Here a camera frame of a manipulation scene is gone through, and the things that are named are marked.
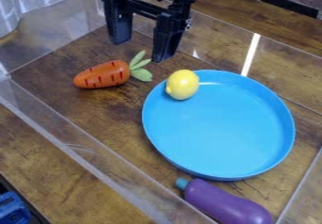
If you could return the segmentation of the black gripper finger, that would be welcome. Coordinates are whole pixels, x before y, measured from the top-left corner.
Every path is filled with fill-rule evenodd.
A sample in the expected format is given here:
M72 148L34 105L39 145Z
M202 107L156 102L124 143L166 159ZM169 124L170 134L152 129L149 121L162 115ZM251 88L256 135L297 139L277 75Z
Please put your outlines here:
M133 13L125 1L104 0L104 15L110 41L121 44L132 37Z
M154 14L153 21L152 61L160 63L176 53L185 29L185 18L176 10L162 10Z

